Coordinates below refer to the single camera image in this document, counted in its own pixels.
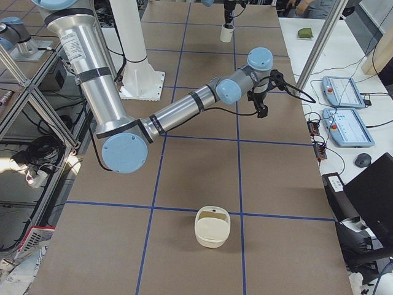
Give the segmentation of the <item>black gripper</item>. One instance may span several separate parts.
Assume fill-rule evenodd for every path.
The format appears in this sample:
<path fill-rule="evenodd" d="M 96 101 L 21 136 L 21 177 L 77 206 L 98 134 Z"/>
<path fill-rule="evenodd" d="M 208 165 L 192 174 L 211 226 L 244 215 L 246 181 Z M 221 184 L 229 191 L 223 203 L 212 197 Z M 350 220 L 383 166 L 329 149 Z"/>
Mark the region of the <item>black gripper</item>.
<path fill-rule="evenodd" d="M 232 19 L 232 14 L 234 10 L 235 10 L 235 1 L 224 0 L 224 18 L 225 18 L 226 28 L 230 28 L 230 19 Z"/>
<path fill-rule="evenodd" d="M 251 98 L 256 106 L 263 106 L 263 101 L 266 98 L 266 91 L 268 88 L 268 81 L 263 80 L 258 86 L 252 89 Z M 263 118 L 268 115 L 268 106 L 264 105 L 263 108 L 258 108 L 258 118 Z"/>

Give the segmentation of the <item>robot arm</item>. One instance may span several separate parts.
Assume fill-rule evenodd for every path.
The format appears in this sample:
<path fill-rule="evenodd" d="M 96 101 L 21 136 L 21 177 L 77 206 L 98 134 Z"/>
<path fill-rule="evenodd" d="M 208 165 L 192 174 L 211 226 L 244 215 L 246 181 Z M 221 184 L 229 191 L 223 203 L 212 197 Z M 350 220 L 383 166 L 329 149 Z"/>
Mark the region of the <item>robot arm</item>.
<path fill-rule="evenodd" d="M 99 37 L 99 21 L 93 1 L 37 1 L 48 30 L 55 33 L 75 74 L 76 84 L 88 101 L 97 123 L 96 137 L 104 141 L 101 159 L 108 169 L 132 173 L 148 156 L 148 145 L 172 129 L 221 101 L 233 104 L 242 96 L 263 98 L 273 67 L 273 54 L 264 47 L 252 49 L 245 65 L 233 74 L 216 77 L 201 88 L 144 119 L 126 112 L 123 100 L 157 100 L 165 74 L 148 61 L 140 15 L 136 4 L 111 1 L 125 45 L 125 82 L 115 83 L 115 71 L 105 41 Z"/>
<path fill-rule="evenodd" d="M 206 7 L 211 7 L 214 4 L 214 0 L 201 0 L 201 3 Z M 224 4 L 224 27 L 230 28 L 233 21 L 233 11 L 236 8 L 236 1 L 223 0 Z"/>

